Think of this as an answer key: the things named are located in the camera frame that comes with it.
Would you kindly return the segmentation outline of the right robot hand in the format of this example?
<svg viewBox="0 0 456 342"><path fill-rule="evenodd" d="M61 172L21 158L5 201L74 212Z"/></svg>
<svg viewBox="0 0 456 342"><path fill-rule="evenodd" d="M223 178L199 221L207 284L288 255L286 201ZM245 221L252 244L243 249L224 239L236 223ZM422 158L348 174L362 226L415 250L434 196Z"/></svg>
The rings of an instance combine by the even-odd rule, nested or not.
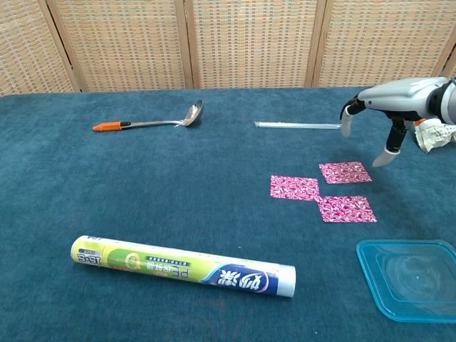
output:
<svg viewBox="0 0 456 342"><path fill-rule="evenodd" d="M385 147L373 161L374 167L381 167L400 154L415 121L436 117L444 124L455 124L455 80L442 76L404 78L362 90L341 110L343 136L351 134L353 116L365 109L380 111L392 122Z"/></svg>

